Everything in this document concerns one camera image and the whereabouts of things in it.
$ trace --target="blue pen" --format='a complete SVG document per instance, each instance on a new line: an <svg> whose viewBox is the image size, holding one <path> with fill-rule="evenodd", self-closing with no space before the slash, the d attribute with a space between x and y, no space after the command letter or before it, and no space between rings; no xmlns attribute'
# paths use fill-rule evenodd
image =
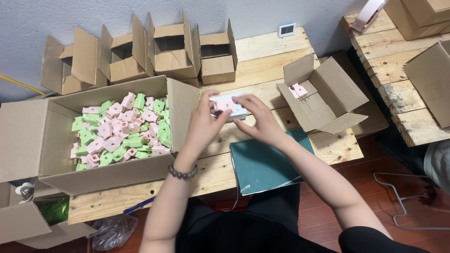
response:
<svg viewBox="0 0 450 253"><path fill-rule="evenodd" d="M130 208L125 209L125 210L123 211L123 213L124 213L124 214L130 214L130 213L132 213L132 212L134 212L134 211L136 211L136 210L138 210L138 209L141 209L141 208L143 208L146 204L152 203L152 202L153 202L153 199L154 199L155 197L151 197L151 198L149 198L149 199L147 199L147 200L145 200L145 201L142 201L141 203L139 203L139 204L137 204L137 205L135 205L135 206L132 206L132 207L130 207Z"/></svg>

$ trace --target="wooden pallet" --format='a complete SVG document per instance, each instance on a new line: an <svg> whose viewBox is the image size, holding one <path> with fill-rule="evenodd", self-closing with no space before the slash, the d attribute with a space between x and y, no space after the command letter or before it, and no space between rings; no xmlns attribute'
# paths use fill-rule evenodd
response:
<svg viewBox="0 0 450 253"><path fill-rule="evenodd" d="M450 40L450 34L405 41L384 10L360 33L350 28L356 16L342 17L341 24L406 144L412 147L449 139L450 128L438 126L403 65L436 42Z"/></svg>
<svg viewBox="0 0 450 253"><path fill-rule="evenodd" d="M282 39L273 32L237 40L236 47L239 59L236 81L203 86L201 90L217 89L223 95L252 93L269 106L283 130L299 129L300 125L276 83L284 82L284 65L314 52L303 28L297 27L294 36ZM319 66L317 58L314 65ZM252 125L255 118L248 114L245 122ZM193 179L191 196L236 187L229 146L232 142L248 139L250 137L232 122L225 124L217 139L197 161L199 171ZM335 136L324 132L315 133L309 135L309 139L316 156L328 164L363 157L351 128ZM126 208L157 195L163 183L164 181L156 181L72 197L68 223L75 224L122 213Z"/></svg>

